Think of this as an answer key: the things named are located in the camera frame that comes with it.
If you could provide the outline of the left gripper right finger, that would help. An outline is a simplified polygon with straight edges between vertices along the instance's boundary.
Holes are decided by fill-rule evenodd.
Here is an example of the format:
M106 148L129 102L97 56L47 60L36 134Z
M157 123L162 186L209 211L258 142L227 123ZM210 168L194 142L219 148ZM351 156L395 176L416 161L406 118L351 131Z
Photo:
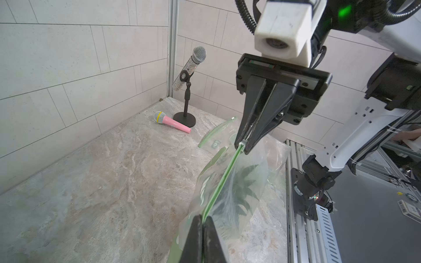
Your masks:
M203 262L227 263L214 221L207 217L203 226Z

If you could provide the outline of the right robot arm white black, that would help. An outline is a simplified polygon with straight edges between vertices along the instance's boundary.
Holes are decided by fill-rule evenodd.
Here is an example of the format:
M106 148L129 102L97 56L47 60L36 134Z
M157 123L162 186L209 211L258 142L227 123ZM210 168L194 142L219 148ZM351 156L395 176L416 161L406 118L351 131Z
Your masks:
M318 70L331 30L363 34L391 55L367 83L356 112L336 138L303 163L294 182L298 210L317 220L317 206L332 211L326 195L361 150L410 111L421 109L420 1L267 1L260 11L236 1L260 56L244 54L236 86L246 96L235 147L250 153L283 122L298 125L319 103L332 75Z

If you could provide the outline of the pineapple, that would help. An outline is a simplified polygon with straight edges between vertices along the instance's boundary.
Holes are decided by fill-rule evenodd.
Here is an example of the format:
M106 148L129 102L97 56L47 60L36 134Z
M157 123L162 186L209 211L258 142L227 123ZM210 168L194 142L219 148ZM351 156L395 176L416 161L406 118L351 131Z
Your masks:
M258 196L252 189L256 180L252 174L257 165L242 167L230 174L211 210L211 217L224 240L233 240L241 234L252 214L252 202Z

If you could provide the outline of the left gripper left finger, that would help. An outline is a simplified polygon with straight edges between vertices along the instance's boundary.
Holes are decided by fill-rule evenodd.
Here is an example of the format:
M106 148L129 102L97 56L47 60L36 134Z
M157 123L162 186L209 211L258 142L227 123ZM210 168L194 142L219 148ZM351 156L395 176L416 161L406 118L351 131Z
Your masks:
M179 263L202 262L202 216L193 218Z

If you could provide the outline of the clear zip-top bag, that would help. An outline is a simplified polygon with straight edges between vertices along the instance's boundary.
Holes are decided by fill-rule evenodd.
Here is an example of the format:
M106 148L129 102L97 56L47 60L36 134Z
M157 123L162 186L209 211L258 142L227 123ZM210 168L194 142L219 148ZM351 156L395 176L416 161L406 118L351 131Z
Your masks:
M208 132L198 147L212 153L197 178L188 215L179 225L169 263L229 261L229 248L240 239L269 180L280 175L291 148L271 136L251 153L234 141L240 120L233 117Z

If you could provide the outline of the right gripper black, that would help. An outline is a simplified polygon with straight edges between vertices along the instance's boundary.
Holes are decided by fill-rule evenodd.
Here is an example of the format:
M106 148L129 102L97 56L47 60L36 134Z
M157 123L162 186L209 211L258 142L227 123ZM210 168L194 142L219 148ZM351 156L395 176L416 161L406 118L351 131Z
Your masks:
M309 117L332 81L326 71L243 54L236 87L245 95L243 117L235 147L249 154L282 121L300 124Z

